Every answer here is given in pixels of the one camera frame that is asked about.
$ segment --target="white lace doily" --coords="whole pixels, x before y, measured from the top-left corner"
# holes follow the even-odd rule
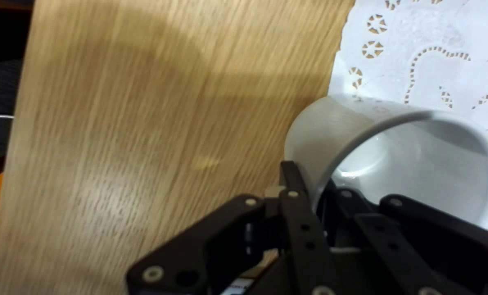
[[[450,110],[488,130],[488,0],[356,0],[329,94]]]

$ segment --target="wooden board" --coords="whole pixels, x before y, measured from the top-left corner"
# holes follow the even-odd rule
[[[37,0],[0,294],[124,294],[129,265],[276,183],[352,0]]]

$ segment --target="white ceramic cup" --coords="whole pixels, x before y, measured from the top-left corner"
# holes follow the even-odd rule
[[[284,160],[312,209],[330,178],[373,204],[399,194],[488,228],[488,135],[448,114],[320,99],[293,122]]]

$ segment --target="table surface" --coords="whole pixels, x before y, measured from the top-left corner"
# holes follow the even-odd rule
[[[276,184],[352,0],[37,0],[0,197],[0,294],[124,294],[126,269]]]

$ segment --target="screw hole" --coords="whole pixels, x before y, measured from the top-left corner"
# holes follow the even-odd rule
[[[257,206],[257,201],[255,199],[245,199],[245,206],[253,207],[253,206]]]
[[[296,199],[297,197],[297,192],[296,191],[289,191],[288,192],[288,197]]]
[[[392,251],[399,250],[397,245],[394,245],[394,243],[388,243],[388,248],[392,250]]]
[[[158,283],[162,278],[163,278],[163,269],[158,268],[158,266],[147,268],[147,269],[142,273],[142,279],[144,279],[144,283],[147,283],[147,284]]]
[[[176,284],[181,287],[194,286],[198,279],[199,276],[196,271],[181,271],[175,278]]]
[[[306,250],[314,250],[314,243],[306,243]]]
[[[332,292],[329,287],[325,286],[319,286],[319,287],[314,287],[311,295],[334,295],[335,292]]]

